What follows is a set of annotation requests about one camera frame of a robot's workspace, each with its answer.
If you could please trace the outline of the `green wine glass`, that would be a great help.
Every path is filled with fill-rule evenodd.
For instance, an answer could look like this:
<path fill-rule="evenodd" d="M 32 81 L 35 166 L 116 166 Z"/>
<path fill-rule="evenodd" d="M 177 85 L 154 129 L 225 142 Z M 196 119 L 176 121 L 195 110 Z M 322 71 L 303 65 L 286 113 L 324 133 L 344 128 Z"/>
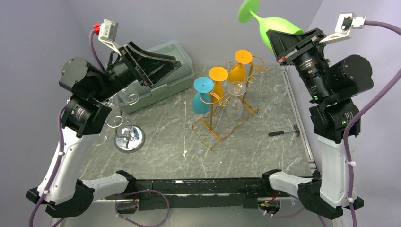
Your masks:
<path fill-rule="evenodd" d="M 250 19 L 254 18 L 259 23 L 260 37 L 264 45 L 268 50 L 273 53 L 273 48 L 270 39 L 267 36 L 267 32 L 270 30 L 275 30 L 279 32 L 289 33 L 289 34 L 301 34 L 303 30 L 297 27 L 292 22 L 280 18 L 280 17 L 265 17 L 262 18 L 257 15 L 259 10 L 260 1 L 259 0 L 245 0 L 239 8 L 238 20 L 241 23 L 246 23 Z"/>

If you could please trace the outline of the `clear wine glass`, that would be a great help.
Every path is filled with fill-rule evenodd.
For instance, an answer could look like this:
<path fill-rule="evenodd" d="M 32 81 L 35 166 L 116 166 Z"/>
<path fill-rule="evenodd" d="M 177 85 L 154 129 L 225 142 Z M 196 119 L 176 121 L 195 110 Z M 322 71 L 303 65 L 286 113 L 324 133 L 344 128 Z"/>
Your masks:
<path fill-rule="evenodd" d="M 274 87 L 276 97 L 273 100 L 274 104 L 280 104 L 287 94 L 287 87 L 284 85 L 276 85 Z"/>
<path fill-rule="evenodd" d="M 243 112 L 243 103 L 241 96 L 246 93 L 246 86 L 240 81 L 234 81 L 228 84 L 228 92 L 230 94 L 229 103 L 226 105 L 227 116 L 230 120 L 238 120 Z"/>

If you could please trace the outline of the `blue wine glass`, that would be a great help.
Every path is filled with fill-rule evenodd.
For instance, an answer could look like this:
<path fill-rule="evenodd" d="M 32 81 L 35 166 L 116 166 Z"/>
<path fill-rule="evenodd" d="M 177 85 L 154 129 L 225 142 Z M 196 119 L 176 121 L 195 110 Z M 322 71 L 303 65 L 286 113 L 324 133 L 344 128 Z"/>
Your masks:
<path fill-rule="evenodd" d="M 198 77 L 193 83 L 196 94 L 192 99 L 192 110 L 196 114 L 206 114 L 210 109 L 211 98 L 209 92 L 212 91 L 214 84 L 208 77 Z"/>

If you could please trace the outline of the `clear wine glass front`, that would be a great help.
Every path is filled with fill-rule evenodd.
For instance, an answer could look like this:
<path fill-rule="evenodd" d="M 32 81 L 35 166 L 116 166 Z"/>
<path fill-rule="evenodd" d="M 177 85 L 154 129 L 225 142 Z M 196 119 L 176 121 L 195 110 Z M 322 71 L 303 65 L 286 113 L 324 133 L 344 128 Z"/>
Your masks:
<path fill-rule="evenodd" d="M 229 103 L 226 105 L 227 116 L 230 120 L 238 120 L 243 112 L 243 103 L 241 96 L 246 93 L 246 86 L 240 81 L 234 81 L 228 84 L 228 92 L 230 94 Z"/>

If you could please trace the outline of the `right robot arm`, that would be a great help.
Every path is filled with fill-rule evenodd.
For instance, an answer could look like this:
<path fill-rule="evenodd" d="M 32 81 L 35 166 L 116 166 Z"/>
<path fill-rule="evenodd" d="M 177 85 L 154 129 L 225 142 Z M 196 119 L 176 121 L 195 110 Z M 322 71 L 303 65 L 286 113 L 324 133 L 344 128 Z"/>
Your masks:
<path fill-rule="evenodd" d="M 324 33 L 317 28 L 293 34 L 270 29 L 266 36 L 277 62 L 293 65 L 311 96 L 322 173 L 320 178 L 303 178 L 274 169 L 262 174 L 261 192 L 295 196 L 308 211 L 330 220 L 342 216 L 345 208 L 363 207 L 364 200 L 349 191 L 349 159 L 360 133 L 360 121 L 351 122 L 359 112 L 352 97 L 373 87 L 370 62 L 353 54 L 329 66 L 321 43 Z"/>

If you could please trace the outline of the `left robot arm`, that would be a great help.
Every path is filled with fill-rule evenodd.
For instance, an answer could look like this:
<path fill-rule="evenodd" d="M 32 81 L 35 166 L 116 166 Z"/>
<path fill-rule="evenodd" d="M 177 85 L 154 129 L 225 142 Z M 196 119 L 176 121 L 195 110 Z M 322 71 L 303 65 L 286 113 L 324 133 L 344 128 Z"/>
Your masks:
<path fill-rule="evenodd" d="M 77 217 L 98 199 L 115 194 L 128 199 L 136 192 L 136 178 L 123 170 L 108 177 L 80 180 L 83 156 L 111 112 L 108 100 L 134 82 L 156 86 L 180 68 L 181 62 L 171 55 L 145 51 L 133 42 L 118 48 L 117 53 L 118 61 L 105 71 L 81 57 L 68 60 L 62 68 L 59 85 L 71 92 L 71 97 L 57 119 L 58 146 L 41 184 L 26 193 L 36 207 L 45 205 L 52 218 Z"/>

